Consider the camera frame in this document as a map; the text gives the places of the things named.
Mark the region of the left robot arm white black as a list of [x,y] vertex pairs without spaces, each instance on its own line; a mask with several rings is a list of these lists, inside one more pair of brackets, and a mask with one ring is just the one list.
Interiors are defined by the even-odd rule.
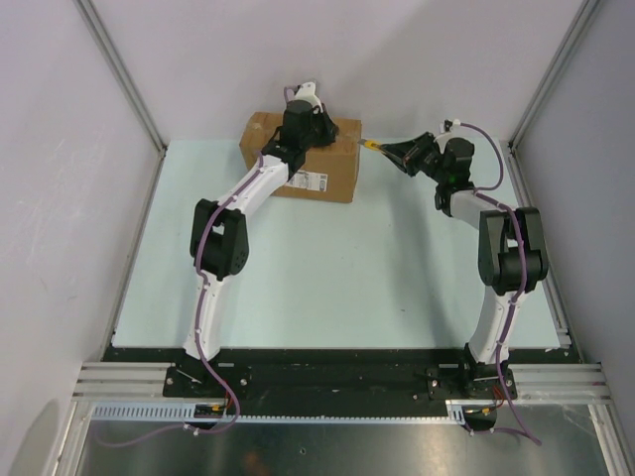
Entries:
[[219,349],[219,328],[226,291],[249,258],[248,218],[305,164],[309,149],[332,144],[337,127],[315,96],[287,103],[282,124],[266,143],[255,165],[216,201],[200,200],[194,208],[190,253],[198,277],[193,323],[184,349],[203,362],[190,365],[186,386],[196,395],[212,394],[219,373],[204,362]]

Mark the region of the yellow utility knife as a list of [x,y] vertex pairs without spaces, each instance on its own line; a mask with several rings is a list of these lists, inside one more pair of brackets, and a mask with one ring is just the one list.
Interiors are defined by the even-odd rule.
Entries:
[[381,143],[371,141],[371,140],[360,140],[358,144],[363,148],[376,151],[376,152],[381,152],[383,147]]

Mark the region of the brown cardboard express box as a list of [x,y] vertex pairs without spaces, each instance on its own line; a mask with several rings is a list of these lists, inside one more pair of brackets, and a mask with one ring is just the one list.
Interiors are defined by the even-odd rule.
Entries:
[[[333,122],[339,132],[336,141],[325,148],[313,148],[307,152],[306,162],[300,171],[328,175],[326,192],[309,191],[281,186],[273,195],[287,198],[310,199],[326,202],[351,203],[359,174],[359,145],[362,122],[358,119],[336,117]],[[282,124],[282,114],[255,112],[247,122],[239,147],[247,169],[257,161],[257,153]]]

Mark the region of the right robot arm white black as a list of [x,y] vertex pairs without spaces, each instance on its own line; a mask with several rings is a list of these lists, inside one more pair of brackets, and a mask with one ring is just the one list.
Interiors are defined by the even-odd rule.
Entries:
[[504,377],[517,311],[549,271],[540,211],[512,208],[478,189],[470,171],[475,147],[466,139],[453,137],[440,146],[425,133],[375,149],[404,174],[432,179],[436,210],[478,232],[477,269],[485,294],[457,384],[466,396],[480,398]]

